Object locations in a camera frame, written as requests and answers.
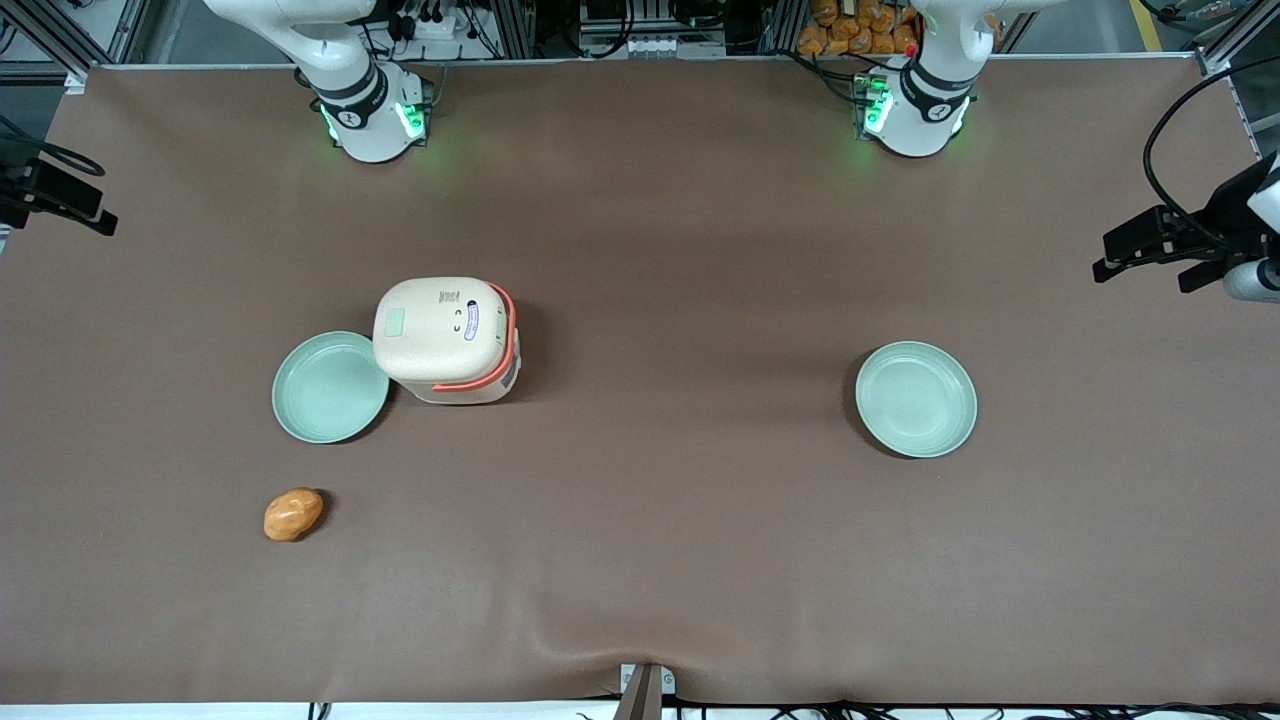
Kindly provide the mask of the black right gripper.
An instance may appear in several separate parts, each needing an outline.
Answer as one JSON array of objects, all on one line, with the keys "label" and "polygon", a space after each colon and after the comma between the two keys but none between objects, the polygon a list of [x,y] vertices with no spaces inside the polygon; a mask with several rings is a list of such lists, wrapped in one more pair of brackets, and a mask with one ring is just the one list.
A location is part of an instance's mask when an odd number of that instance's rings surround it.
[{"label": "black right gripper", "polygon": [[118,217],[102,208],[102,193],[50,161],[1,164],[1,222],[26,223],[31,214],[51,213],[97,232],[114,236]]}]

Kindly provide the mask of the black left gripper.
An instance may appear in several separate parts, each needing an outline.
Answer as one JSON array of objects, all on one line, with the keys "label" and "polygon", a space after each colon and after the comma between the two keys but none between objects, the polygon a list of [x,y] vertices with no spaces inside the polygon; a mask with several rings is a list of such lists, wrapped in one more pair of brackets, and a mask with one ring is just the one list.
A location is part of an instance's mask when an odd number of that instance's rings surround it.
[{"label": "black left gripper", "polygon": [[[1092,265],[1097,284],[1144,265],[1165,264],[1166,208],[1156,205],[1103,234],[1103,256]],[[1258,261],[1277,261],[1279,159],[1270,152],[1221,183],[1192,214],[1217,240],[1207,263],[1216,272]]]}]

